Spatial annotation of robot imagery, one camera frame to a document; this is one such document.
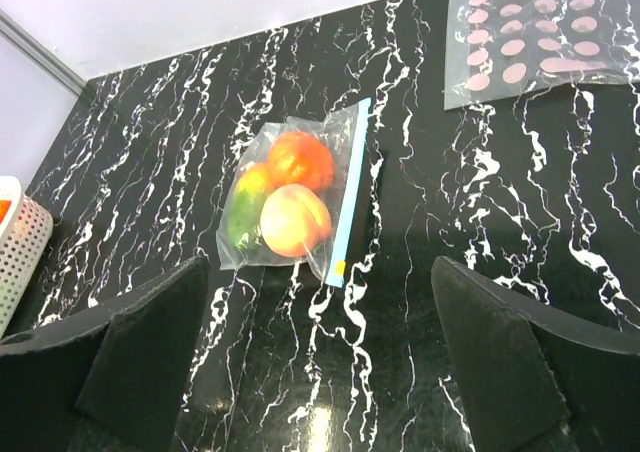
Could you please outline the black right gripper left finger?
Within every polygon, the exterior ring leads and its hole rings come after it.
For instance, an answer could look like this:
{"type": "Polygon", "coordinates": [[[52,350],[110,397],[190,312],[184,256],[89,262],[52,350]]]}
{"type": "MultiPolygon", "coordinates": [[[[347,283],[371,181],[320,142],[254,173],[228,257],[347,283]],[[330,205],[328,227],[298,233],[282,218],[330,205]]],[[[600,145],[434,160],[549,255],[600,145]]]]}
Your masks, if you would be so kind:
{"type": "Polygon", "coordinates": [[[1,341],[1,448],[169,450],[207,302],[193,257],[95,307],[1,341]]]}

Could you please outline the clear zip bag blue zipper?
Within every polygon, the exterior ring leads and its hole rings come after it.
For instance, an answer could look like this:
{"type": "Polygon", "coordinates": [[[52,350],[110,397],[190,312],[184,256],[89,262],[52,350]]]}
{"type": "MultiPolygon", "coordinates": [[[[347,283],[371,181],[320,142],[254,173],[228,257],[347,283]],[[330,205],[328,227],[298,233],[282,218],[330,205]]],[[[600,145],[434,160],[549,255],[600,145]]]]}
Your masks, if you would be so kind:
{"type": "Polygon", "coordinates": [[[240,157],[216,246],[223,270],[307,264],[344,284],[372,101],[264,124],[240,157]]]}

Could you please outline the orange pumpkin toy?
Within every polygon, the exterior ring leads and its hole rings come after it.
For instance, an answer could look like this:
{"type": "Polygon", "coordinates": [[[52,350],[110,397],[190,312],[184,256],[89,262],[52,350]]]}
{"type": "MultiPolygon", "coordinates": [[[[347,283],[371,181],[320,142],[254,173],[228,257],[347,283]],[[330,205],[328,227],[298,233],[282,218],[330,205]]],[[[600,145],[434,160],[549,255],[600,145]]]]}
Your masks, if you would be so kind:
{"type": "Polygon", "coordinates": [[[285,132],[271,146],[267,168],[275,185],[303,185],[326,190],[334,180],[334,160],[329,149],[304,131],[285,132]]]}

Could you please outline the green orange mango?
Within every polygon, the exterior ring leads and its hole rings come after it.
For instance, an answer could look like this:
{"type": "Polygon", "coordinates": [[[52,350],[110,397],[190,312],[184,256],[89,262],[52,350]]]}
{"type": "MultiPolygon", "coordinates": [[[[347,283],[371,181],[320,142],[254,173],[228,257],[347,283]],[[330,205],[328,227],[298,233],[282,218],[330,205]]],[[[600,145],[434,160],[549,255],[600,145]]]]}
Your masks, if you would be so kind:
{"type": "Polygon", "coordinates": [[[227,231],[234,247],[242,252],[260,243],[260,216],[266,199],[274,192],[266,163],[256,163],[238,179],[231,196],[227,231]]]}

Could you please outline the peach toy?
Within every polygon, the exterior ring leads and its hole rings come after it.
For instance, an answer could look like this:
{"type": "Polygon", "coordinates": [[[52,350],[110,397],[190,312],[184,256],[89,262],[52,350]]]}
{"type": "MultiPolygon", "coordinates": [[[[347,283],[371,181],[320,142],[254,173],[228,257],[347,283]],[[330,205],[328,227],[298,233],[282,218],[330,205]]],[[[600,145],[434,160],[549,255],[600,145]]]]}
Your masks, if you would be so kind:
{"type": "Polygon", "coordinates": [[[272,252],[298,258],[329,237],[332,220],[327,206],[313,191],[290,184],[279,187],[266,199],[260,230],[272,252]]]}

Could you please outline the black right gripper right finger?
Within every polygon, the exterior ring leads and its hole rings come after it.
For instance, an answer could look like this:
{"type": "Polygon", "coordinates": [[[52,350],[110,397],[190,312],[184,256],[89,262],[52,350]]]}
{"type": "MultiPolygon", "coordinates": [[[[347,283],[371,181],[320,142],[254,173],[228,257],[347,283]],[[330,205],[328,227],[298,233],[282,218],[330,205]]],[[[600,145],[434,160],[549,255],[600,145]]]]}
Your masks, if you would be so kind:
{"type": "Polygon", "coordinates": [[[479,451],[636,451],[639,337],[512,291],[448,258],[431,283],[479,451]]]}

